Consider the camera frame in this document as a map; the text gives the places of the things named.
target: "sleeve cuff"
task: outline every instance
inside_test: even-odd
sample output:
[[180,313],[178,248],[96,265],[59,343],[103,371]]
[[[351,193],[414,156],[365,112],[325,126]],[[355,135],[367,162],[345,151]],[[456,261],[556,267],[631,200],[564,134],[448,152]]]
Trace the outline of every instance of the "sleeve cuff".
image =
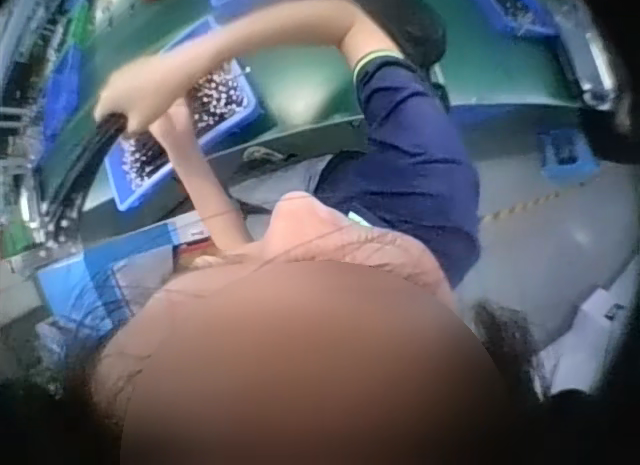
[[392,58],[398,58],[401,60],[404,59],[404,55],[402,53],[394,50],[377,50],[375,52],[368,53],[364,57],[362,57],[356,64],[353,70],[353,82],[354,83],[358,82],[358,77],[360,75],[360,72],[368,63],[371,63],[376,58],[382,58],[382,57],[392,57]]

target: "navy blue shirt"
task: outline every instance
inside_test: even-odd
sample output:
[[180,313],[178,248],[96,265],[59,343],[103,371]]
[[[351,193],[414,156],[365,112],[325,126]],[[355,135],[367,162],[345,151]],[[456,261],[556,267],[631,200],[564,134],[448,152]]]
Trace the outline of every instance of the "navy blue shirt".
[[452,287],[479,258],[478,174],[432,87],[407,61],[377,57],[356,76],[367,154],[339,154],[316,196],[345,215],[410,235]]

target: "hair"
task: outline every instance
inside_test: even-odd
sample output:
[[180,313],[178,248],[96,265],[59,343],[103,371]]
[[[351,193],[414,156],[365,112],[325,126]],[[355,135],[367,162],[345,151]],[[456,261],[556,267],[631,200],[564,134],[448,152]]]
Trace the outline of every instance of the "hair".
[[[491,437],[496,446],[486,461],[520,463],[513,460],[524,424],[544,403],[536,392],[534,342],[522,316],[503,308],[480,303],[475,307],[475,325],[487,352],[504,378],[508,390],[509,417],[521,426],[509,437]],[[92,398],[90,381],[97,357],[109,337],[83,343],[71,353],[68,365],[45,383],[21,378],[0,384],[0,450],[6,457],[20,457],[24,465],[117,464],[120,463],[122,428],[105,417]]]

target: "green table surface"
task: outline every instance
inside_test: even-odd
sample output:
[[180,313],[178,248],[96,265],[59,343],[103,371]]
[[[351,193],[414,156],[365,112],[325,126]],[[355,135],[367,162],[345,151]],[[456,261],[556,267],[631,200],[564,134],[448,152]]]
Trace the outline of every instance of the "green table surface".
[[[454,106],[576,105],[549,43],[497,34],[472,0],[425,1],[447,24],[441,71]],[[125,10],[112,27],[96,32],[86,48],[79,111],[41,167],[44,200],[64,177],[78,142],[93,130],[91,110],[108,75],[140,54],[161,49],[209,13],[209,0],[135,0],[131,13]],[[249,79],[266,113],[244,134],[222,142],[222,148],[360,115],[351,72],[334,49],[274,49],[239,58],[252,69]]]

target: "gray floor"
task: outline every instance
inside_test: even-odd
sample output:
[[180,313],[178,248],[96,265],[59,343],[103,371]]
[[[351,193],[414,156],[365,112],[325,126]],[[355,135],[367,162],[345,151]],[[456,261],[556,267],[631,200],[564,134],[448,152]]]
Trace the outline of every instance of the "gray floor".
[[506,139],[518,149],[479,159],[481,214],[561,190],[560,197],[481,227],[483,255],[458,289],[466,312],[478,299],[522,310],[541,346],[570,326],[579,305],[608,288],[638,243],[638,170],[603,164],[584,187],[558,187],[540,173],[531,137]]

